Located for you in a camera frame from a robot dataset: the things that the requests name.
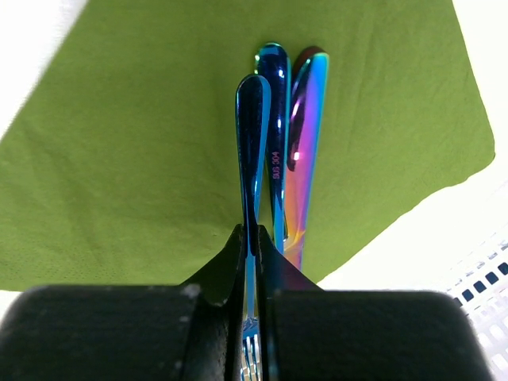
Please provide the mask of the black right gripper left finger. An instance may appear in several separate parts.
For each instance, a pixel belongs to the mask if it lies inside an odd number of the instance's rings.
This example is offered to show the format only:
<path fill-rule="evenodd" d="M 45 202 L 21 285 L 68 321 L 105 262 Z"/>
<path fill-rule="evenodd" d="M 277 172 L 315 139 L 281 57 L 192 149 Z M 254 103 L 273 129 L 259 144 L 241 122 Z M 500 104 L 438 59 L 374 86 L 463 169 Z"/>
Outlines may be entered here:
<path fill-rule="evenodd" d="M 237 380 L 244 230 L 179 285 L 45 285 L 1 324 L 4 380 Z"/>

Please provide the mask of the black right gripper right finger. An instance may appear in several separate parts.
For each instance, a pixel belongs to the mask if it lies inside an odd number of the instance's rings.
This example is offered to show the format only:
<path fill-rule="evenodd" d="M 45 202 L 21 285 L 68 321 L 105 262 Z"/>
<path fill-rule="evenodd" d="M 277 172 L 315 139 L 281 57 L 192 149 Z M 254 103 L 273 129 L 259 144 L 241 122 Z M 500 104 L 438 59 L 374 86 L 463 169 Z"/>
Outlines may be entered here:
<path fill-rule="evenodd" d="M 324 291 L 257 237 L 266 380 L 489 380 L 463 311 L 433 291 Z"/>

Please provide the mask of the green paper napkin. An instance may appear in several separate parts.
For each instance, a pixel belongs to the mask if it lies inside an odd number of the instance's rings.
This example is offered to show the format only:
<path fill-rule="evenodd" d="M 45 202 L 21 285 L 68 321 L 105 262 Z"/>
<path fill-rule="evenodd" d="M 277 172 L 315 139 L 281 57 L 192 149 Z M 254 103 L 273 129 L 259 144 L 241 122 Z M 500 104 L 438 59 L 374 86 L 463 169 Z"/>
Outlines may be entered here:
<path fill-rule="evenodd" d="M 91 1 L 1 142 L 1 287 L 179 283 L 242 220 L 256 50 L 330 58 L 304 274 L 495 157 L 450 1 Z"/>

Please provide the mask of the iridescent blue fork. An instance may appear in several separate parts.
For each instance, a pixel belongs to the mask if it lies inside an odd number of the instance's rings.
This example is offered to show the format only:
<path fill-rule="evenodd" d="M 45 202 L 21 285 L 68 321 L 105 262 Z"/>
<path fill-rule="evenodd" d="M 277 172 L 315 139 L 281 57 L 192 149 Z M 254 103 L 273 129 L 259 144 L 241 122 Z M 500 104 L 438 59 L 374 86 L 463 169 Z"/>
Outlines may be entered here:
<path fill-rule="evenodd" d="M 243 78 L 235 97 L 238 163 L 245 238 L 245 313 L 242 325 L 241 380 L 261 379 L 260 327 L 256 316 L 256 253 L 264 153 L 271 90 L 261 75 Z"/>

